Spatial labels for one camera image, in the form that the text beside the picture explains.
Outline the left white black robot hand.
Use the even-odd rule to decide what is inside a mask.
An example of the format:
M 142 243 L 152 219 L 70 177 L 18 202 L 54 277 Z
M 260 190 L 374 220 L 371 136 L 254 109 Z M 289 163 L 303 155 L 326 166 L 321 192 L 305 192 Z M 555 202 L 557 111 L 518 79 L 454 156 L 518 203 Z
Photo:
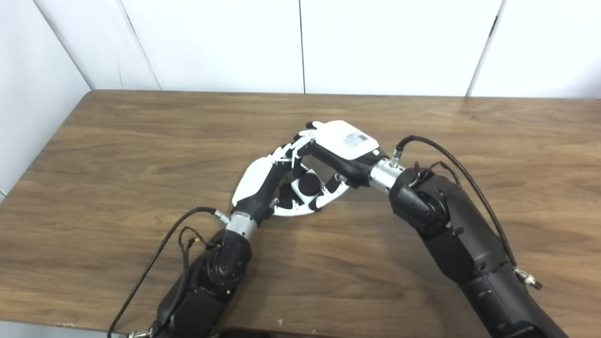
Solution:
M 250 240 L 261 223 L 272 216 L 297 217 L 321 210 L 317 201 L 324 183 L 319 177 L 316 192 L 301 193 L 301 177 L 298 176 L 290 184 L 290 194 L 276 196 L 284 175 L 292 171 L 293 165 L 298 165 L 302 175 L 314 174 L 300 163 L 300 158 L 293 158 L 292 149 L 291 143 L 285 144 L 247 167 L 232 197 L 232 212 L 226 230 Z

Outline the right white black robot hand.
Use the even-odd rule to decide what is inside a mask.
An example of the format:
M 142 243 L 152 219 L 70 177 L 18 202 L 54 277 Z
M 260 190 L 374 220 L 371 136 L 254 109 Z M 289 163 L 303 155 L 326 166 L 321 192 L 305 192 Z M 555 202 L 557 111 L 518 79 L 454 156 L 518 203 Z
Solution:
M 326 123 L 311 122 L 307 130 L 299 132 L 292 143 L 292 156 L 300 158 L 311 155 L 333 169 L 334 174 L 323 182 L 317 206 L 322 209 L 350 188 L 373 187 L 386 195 L 404 171 L 399 157 L 388 156 L 377 140 L 343 120 Z M 293 165 L 294 177 L 303 176 L 298 165 Z

